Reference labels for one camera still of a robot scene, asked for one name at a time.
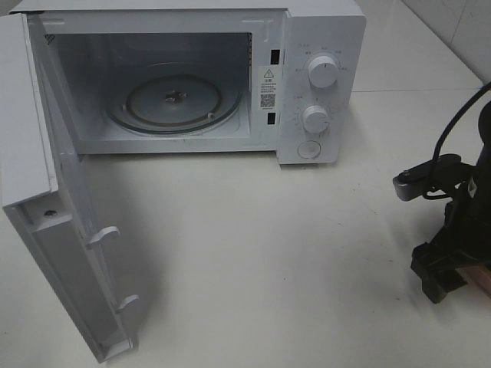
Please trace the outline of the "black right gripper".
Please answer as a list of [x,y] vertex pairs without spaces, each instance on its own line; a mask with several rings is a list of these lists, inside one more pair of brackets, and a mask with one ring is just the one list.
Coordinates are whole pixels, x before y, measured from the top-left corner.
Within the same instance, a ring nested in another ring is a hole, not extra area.
[[410,268],[426,297],[438,304],[467,285],[461,268],[489,265],[490,224],[471,216],[468,205],[453,200],[445,206],[443,227],[413,250]]

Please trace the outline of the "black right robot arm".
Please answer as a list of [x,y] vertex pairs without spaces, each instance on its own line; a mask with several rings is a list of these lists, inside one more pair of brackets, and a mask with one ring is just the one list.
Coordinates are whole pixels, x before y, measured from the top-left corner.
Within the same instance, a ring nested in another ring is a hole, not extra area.
[[466,285],[460,268],[490,263],[490,110],[478,119],[483,148],[476,165],[447,203],[443,227],[412,253],[411,270],[427,298],[440,303]]

